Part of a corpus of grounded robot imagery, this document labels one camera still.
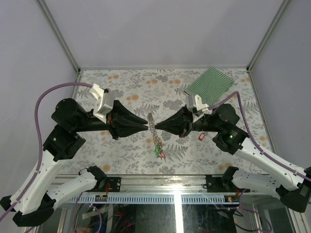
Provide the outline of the green key tag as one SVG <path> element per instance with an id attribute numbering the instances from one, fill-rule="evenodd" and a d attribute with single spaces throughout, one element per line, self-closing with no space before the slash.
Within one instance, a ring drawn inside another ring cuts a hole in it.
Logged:
<path id="1" fill-rule="evenodd" d="M 156 145 L 155 146 L 155 155 L 156 155 L 156 157 L 159 157 L 161 152 L 162 152 L 161 146 L 160 145 Z"/>

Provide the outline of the red key tag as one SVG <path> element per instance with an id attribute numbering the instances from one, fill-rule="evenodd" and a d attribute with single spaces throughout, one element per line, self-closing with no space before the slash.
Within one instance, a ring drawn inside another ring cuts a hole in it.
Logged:
<path id="1" fill-rule="evenodd" d="M 166 156 L 163 151 L 158 154 L 158 158 L 166 160 Z"/>

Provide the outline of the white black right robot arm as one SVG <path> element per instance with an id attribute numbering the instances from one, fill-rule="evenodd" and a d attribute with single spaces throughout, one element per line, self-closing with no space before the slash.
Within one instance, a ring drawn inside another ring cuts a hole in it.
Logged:
<path id="1" fill-rule="evenodd" d="M 239 119 L 230 104 L 222 104 L 201 117 L 184 106 L 155 128 L 179 137 L 186 137 L 192 131 L 216 132 L 212 141 L 221 151 L 241 157 L 265 172 L 253 174 L 229 166 L 221 177 L 224 190 L 257 191 L 279 199 L 296 212 L 305 212 L 311 198 L 310 168 L 295 166 L 260 147 L 250 133 L 237 127 Z"/>

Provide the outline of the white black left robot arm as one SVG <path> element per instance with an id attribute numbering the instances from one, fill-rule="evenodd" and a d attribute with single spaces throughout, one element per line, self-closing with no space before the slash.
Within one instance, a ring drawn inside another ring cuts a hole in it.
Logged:
<path id="1" fill-rule="evenodd" d="M 70 198 L 86 191 L 102 191 L 107 187 L 106 174 L 97 166 L 90 166 L 82 174 L 56 188 L 51 187 L 55 176 L 85 143 L 79 132 L 109 131 L 113 139 L 128 137 L 148 130 L 147 121 L 127 110 L 118 100 L 113 101 L 107 122 L 103 123 L 87 112 L 74 99 L 61 100 L 52 114 L 56 122 L 43 144 L 42 161 L 37 177 L 27 192 L 19 196 L 3 197 L 0 205 L 4 210 L 15 212 L 13 221 L 19 227 L 36 227 L 47 221 L 54 211 Z"/>

